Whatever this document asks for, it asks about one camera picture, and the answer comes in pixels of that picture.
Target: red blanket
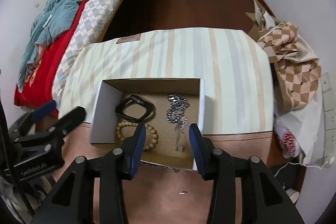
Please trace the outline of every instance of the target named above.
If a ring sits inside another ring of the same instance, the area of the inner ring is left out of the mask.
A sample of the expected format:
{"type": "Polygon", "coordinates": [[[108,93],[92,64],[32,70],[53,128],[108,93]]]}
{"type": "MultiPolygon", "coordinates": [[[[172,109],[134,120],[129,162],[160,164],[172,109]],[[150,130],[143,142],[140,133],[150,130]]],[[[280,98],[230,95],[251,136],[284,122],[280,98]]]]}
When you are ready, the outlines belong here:
{"type": "Polygon", "coordinates": [[[88,0],[83,0],[80,3],[77,14],[73,19],[73,23],[70,29],[62,34],[58,39],[56,39],[55,42],[44,51],[40,66],[35,73],[35,79],[33,83],[30,85],[29,81],[27,81],[27,83],[24,85],[22,93],[18,91],[16,86],[14,95],[15,105],[38,108],[46,102],[52,100],[51,89],[58,65],[65,50],[68,47],[74,31],[76,30],[79,19],[84,10],[85,3],[87,2],[88,0]]]}

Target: black bracelet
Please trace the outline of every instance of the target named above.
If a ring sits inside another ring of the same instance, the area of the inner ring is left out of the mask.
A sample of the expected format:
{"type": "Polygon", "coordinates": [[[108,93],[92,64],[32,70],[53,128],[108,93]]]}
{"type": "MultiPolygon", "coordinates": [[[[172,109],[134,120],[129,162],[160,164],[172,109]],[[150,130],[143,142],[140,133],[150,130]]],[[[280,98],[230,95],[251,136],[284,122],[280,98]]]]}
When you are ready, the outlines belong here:
{"type": "Polygon", "coordinates": [[[120,118],[126,121],[129,121],[129,122],[143,122],[144,120],[149,118],[151,113],[154,111],[155,111],[155,107],[151,102],[145,101],[144,99],[142,99],[141,97],[137,95],[131,95],[130,97],[126,98],[115,109],[116,114],[120,118]],[[142,115],[140,118],[128,116],[123,112],[126,106],[129,106],[133,103],[138,104],[146,109],[146,113],[142,115]]]}

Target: open box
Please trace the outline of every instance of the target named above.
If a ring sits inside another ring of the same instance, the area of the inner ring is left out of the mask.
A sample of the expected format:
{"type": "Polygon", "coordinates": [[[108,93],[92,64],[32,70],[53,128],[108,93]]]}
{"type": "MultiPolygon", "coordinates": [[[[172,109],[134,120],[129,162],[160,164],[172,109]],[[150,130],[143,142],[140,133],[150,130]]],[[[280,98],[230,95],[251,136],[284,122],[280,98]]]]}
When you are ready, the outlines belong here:
{"type": "MultiPolygon", "coordinates": [[[[109,79],[103,80],[95,100],[93,121],[89,142],[106,151],[120,147],[121,142],[115,138],[115,129],[122,122],[115,113],[120,101],[131,94],[138,95],[152,102],[155,106],[155,116],[148,122],[157,130],[158,143],[154,149],[142,153],[141,160],[172,168],[197,170],[189,142],[189,125],[197,123],[203,133],[205,110],[205,85],[202,79],[196,78],[145,78],[145,79],[109,79]],[[166,111],[170,107],[167,96],[181,94],[189,102],[185,111],[188,126],[185,127],[186,147],[183,152],[175,151],[175,125],[166,119],[166,111]]],[[[137,104],[124,109],[124,113],[132,117],[141,117],[145,109],[137,104]]],[[[122,128],[123,136],[132,136],[135,127],[122,128]]],[[[146,144],[150,142],[151,133],[147,130],[146,144]]]]}

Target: brown checkered fabric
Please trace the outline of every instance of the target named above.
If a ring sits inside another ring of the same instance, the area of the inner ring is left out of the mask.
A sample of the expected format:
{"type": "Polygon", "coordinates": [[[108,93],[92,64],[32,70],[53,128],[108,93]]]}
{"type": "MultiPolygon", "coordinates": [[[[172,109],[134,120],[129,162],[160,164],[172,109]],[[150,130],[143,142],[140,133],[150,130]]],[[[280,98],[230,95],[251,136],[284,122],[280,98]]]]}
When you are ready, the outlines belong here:
{"type": "Polygon", "coordinates": [[[304,107],[314,96],[319,86],[321,67],[318,59],[294,63],[286,57],[298,55],[296,47],[297,27],[282,22],[258,40],[258,45],[274,63],[282,99],[283,110],[290,111],[304,107]]]}

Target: wooden floor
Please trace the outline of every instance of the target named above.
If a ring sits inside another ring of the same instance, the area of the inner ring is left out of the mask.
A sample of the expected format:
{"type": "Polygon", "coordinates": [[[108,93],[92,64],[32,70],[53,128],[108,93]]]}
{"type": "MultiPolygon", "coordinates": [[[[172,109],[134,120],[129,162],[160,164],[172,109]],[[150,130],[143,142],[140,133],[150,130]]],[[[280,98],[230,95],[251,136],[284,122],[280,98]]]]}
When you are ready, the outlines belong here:
{"type": "Polygon", "coordinates": [[[158,29],[213,27],[248,32],[253,0],[123,0],[103,41],[158,29]]]}

